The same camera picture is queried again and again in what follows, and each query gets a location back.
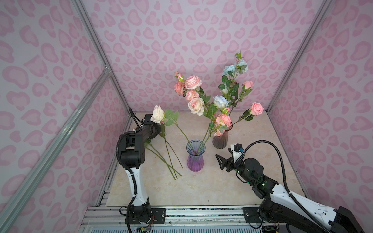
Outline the pink grey glass vase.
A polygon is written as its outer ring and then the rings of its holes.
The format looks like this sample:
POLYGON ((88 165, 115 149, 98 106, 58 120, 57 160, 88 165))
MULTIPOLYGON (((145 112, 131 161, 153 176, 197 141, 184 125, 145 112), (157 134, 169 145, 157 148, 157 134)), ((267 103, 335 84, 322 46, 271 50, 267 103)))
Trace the pink grey glass vase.
POLYGON ((229 131, 233 128, 233 125, 231 125, 227 130, 224 131, 222 136, 220 137, 213 137, 212 143, 215 148, 218 149, 224 149, 228 144, 228 135, 229 131))

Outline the blue purple glass vase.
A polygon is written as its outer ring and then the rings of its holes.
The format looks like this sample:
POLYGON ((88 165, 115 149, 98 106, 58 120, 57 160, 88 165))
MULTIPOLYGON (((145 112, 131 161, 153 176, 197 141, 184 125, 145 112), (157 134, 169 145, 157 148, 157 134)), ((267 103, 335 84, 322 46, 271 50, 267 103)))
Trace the blue purple glass vase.
POLYGON ((206 146, 203 141, 191 140, 186 145, 188 153, 187 167, 193 172, 199 172, 204 167, 203 154, 205 153, 206 146))

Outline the pink peach rose spray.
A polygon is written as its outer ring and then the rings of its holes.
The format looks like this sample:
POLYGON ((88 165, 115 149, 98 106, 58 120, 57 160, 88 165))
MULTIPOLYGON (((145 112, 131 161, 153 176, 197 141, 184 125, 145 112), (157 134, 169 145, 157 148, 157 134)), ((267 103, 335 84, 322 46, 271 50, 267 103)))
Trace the pink peach rose spray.
POLYGON ((232 120, 228 115, 229 108, 218 109, 217 107, 210 108, 204 113, 210 122, 207 127, 206 135, 203 142, 207 142, 211 137, 221 138, 224 133, 232 126, 232 120))

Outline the white blue artificial rose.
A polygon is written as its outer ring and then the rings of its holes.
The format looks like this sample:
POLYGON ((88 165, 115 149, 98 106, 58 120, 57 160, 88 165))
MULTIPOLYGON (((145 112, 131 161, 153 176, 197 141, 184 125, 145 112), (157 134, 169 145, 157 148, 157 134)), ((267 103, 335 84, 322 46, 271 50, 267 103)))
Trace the white blue artificial rose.
POLYGON ((228 107, 229 101, 224 96, 215 96, 211 102, 210 102, 211 96, 203 95, 201 96, 201 98, 204 101, 204 113, 210 108, 211 105, 221 110, 226 107, 229 108, 228 107))

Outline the cream rose single stem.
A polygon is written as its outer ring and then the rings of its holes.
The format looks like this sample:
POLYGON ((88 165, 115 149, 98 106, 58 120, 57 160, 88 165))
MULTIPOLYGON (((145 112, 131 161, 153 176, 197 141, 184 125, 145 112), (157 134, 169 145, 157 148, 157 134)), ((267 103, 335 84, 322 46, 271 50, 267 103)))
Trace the cream rose single stem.
POLYGON ((178 124, 179 111, 173 112, 170 109, 163 110, 160 105, 156 105, 151 115, 151 121, 161 127, 161 137, 166 139, 166 127, 176 126, 181 134, 185 137, 187 143, 190 142, 188 136, 184 133, 178 124))

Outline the pale blue flower spray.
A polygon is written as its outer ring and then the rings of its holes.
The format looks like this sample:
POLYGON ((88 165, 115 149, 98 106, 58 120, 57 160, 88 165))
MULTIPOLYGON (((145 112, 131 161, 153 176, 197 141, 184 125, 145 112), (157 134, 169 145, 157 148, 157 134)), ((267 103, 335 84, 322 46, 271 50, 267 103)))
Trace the pale blue flower spray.
POLYGON ((233 65, 226 66, 223 69, 221 84, 219 89, 222 96, 228 101, 228 107, 230 112, 228 115, 237 107, 240 102, 243 102, 247 96, 247 90, 244 84, 240 84, 238 77, 243 75, 248 70, 247 62, 243 59, 241 52, 235 53, 235 63, 233 65))

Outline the pink white peony spray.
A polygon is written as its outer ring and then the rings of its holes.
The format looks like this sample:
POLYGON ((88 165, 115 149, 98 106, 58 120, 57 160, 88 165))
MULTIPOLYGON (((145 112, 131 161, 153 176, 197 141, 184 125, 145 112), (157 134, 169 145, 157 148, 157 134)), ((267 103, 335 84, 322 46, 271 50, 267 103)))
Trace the pink white peony spray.
POLYGON ((210 119, 215 125, 214 127, 210 126, 210 129, 221 127, 222 125, 217 122, 217 118, 219 119, 222 107, 204 92, 202 79, 195 75, 185 78, 179 72, 175 72, 174 77, 177 79, 174 90, 179 96, 186 98, 191 113, 210 119))

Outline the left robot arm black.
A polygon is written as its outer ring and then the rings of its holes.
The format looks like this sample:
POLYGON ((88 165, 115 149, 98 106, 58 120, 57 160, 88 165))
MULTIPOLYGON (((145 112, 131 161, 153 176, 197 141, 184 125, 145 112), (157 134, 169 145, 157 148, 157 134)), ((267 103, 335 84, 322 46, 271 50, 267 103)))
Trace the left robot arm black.
POLYGON ((145 141, 159 135, 161 128, 146 114, 134 130, 120 135, 116 145, 116 159, 125 169, 131 188, 131 200, 126 207, 126 224, 149 224, 152 210, 142 179, 141 165, 145 162, 145 141))

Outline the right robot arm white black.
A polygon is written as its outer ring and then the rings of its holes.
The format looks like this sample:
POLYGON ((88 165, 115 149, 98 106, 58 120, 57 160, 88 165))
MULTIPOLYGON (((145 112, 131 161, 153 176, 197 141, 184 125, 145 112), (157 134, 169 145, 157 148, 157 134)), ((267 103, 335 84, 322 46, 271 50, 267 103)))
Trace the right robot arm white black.
POLYGON ((364 230, 350 210, 335 209, 289 191, 266 176, 263 166, 254 158, 236 165, 232 157, 216 155, 222 170, 235 171, 254 194, 262 199, 257 217, 263 222, 278 221, 307 233, 362 233, 364 230))

